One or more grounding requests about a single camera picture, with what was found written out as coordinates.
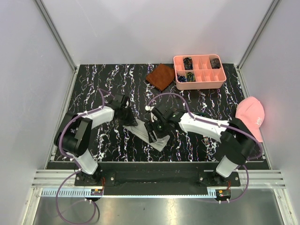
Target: silver metal floor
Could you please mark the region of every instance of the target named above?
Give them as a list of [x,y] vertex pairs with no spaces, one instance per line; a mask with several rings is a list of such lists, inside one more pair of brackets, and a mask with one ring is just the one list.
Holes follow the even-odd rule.
[[[233,196],[241,194],[232,190]],[[63,211],[78,198],[60,198]],[[102,198],[100,210],[90,224],[94,225],[283,225],[272,190],[251,189],[237,202],[217,204],[196,199]],[[81,202],[70,208],[64,217],[74,223],[88,220],[93,206]],[[55,208],[55,198],[42,197],[34,225],[64,225]]]

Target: black bracket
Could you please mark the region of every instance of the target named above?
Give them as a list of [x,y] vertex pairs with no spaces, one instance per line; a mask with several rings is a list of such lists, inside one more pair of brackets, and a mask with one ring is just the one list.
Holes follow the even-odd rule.
[[101,171],[100,180],[95,181],[91,175],[85,173],[78,173],[75,178],[75,186],[101,186],[102,181],[105,181],[105,187],[114,186],[116,180],[116,172]]
[[198,173],[201,187],[240,187],[240,177],[238,172],[232,172],[229,177],[222,178],[215,171],[203,171]]

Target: black mounting base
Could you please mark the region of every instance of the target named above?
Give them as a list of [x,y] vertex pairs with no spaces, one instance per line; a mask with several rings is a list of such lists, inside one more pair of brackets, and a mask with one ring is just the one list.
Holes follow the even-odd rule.
[[102,171],[98,166],[93,175],[79,173],[75,178],[75,186],[102,186],[101,179],[105,182],[105,186],[114,186],[116,173],[112,171]]
[[232,172],[226,179],[222,178],[215,171],[199,172],[198,178],[201,187],[240,187],[240,177],[237,172]]

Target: small item in tray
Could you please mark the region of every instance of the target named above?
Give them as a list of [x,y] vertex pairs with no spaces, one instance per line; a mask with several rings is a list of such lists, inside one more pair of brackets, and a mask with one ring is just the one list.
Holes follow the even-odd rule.
[[184,83],[187,81],[185,76],[180,76],[179,74],[177,74],[177,80],[181,83]]
[[194,75],[193,73],[188,72],[188,73],[186,74],[186,76],[187,76],[187,82],[195,82],[195,81],[196,81],[195,75]]
[[184,69],[185,70],[191,70],[193,69],[193,61],[191,57],[185,57],[183,59]]
[[220,69],[221,68],[221,63],[218,58],[210,60],[211,68],[213,69]]

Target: black marble table surface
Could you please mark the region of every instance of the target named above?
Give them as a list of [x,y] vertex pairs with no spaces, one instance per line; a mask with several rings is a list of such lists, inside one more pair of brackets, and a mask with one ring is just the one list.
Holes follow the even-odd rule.
[[[99,107],[102,100],[97,90],[102,88],[112,94],[128,95],[134,116],[146,121],[149,114],[145,111],[145,105],[159,93],[173,92],[187,100],[192,112],[202,112],[213,119],[228,120],[234,116],[238,103],[244,98],[233,64],[223,64],[227,81],[220,89],[180,91],[174,81],[162,92],[145,80],[146,75],[157,66],[158,64],[81,65],[69,110],[81,113]],[[110,99],[109,95],[105,95],[106,101]],[[170,108],[184,108],[181,100],[175,96],[163,96],[155,102]],[[120,126],[118,121],[112,121],[92,130],[89,150],[99,162],[215,161],[214,154],[218,147],[215,140],[209,138],[209,144],[205,145],[201,135],[182,131],[173,131],[170,136],[168,144],[159,152]],[[68,161],[59,151],[54,160]]]

